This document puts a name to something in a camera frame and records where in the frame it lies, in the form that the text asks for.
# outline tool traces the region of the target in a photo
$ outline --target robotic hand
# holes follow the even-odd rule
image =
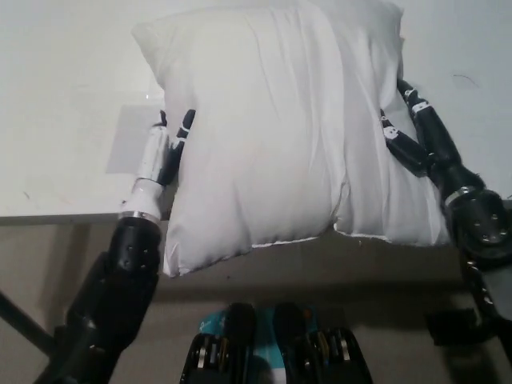
[[[482,342],[497,335],[512,362],[512,231],[503,200],[462,164],[447,129],[427,100],[403,80],[398,90],[410,110],[418,142],[393,127],[381,111],[393,156],[439,189],[450,236],[462,256],[462,273],[482,316],[472,310],[427,317],[438,345]]]
[[[110,248],[99,255],[58,328],[56,350],[37,384],[108,383],[136,338],[158,282],[161,196],[178,172],[194,116],[187,112],[171,144],[164,113],[153,126]]]

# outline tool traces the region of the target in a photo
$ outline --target metal ring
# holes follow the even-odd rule
[[[119,214],[119,218],[143,218],[149,222],[153,222],[154,224],[160,224],[160,220],[153,216],[152,214],[147,214],[146,212],[141,212],[140,210],[128,210],[125,212],[121,212]]]
[[[475,188],[473,186],[464,186],[460,190],[456,190],[453,192],[450,196],[448,196],[445,200],[445,205],[449,206],[452,202],[460,198],[461,196],[464,196],[465,194],[468,194],[470,192],[473,192]]]

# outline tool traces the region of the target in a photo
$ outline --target black robotic joint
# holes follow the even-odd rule
[[[244,384],[255,331],[254,308],[231,304],[222,336],[198,334],[192,341],[180,384]]]

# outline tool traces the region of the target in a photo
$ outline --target pillow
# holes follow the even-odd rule
[[[333,225],[433,245],[436,189],[389,153],[380,109],[415,137],[396,90],[402,13],[378,0],[288,0],[196,10],[133,35],[165,91],[182,155],[164,272],[185,274]]]

